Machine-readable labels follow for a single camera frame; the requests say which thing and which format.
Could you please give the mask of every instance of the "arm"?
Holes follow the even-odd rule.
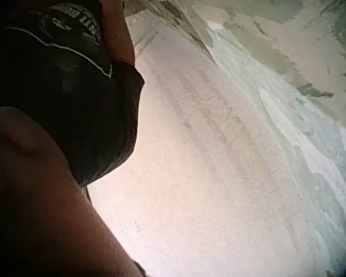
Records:
[[[56,143],[12,108],[0,109],[0,242],[17,272],[141,276]]]
[[[123,14],[121,0],[100,0],[103,10],[103,40],[111,59],[134,66],[131,36]]]

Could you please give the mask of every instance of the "concrete wall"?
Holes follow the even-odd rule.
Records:
[[[346,1],[172,0],[149,6],[168,24],[174,18],[172,25],[190,34],[260,108],[324,255],[332,268],[341,268],[346,264]]]

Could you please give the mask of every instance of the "t-shirt sleeve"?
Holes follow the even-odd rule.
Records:
[[[110,61],[97,19],[79,4],[19,11],[1,30],[0,107],[40,124],[81,186],[133,152],[143,85],[135,67]]]

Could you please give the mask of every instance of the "white line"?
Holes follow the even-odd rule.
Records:
[[[83,57],[84,59],[86,59],[87,61],[89,61],[90,63],[92,63],[95,67],[97,67],[105,76],[111,78],[111,72],[112,72],[112,66],[110,65],[110,71],[109,73],[105,72],[104,69],[102,67],[100,67],[98,64],[96,64],[93,60],[91,60],[89,57],[87,57],[86,55],[72,49],[66,46],[62,46],[62,45],[58,45],[55,43],[46,43],[43,40],[41,40],[41,38],[39,38],[38,36],[36,36],[34,33],[27,31],[26,29],[22,29],[22,28],[18,28],[18,27],[4,27],[5,29],[12,29],[12,30],[17,30],[17,31],[21,31],[24,33],[29,34],[30,36],[34,37],[35,39],[37,39],[40,43],[42,43],[45,46],[50,46],[50,47],[56,47],[56,48],[60,48],[60,49],[64,49],[64,50],[68,50],[71,51],[77,55],[79,55],[80,57]]]

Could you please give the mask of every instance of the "white painted wall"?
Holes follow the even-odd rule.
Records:
[[[310,195],[327,188],[313,182],[308,188],[296,179],[299,163],[289,153],[306,156],[304,164],[313,171],[306,179],[335,179],[326,186],[336,186],[345,213],[346,188],[333,162],[289,122],[289,107],[280,108],[279,99],[270,97],[272,89],[293,88],[245,54],[228,60],[237,70],[231,74],[238,74],[230,80],[149,12],[129,23],[137,69],[146,80],[136,150],[89,191],[131,257],[151,276],[337,273],[325,234],[315,228],[323,199],[316,207]],[[261,108],[249,95],[252,87]],[[277,131],[272,123],[283,128]],[[346,249],[333,217],[338,215],[322,215]]]

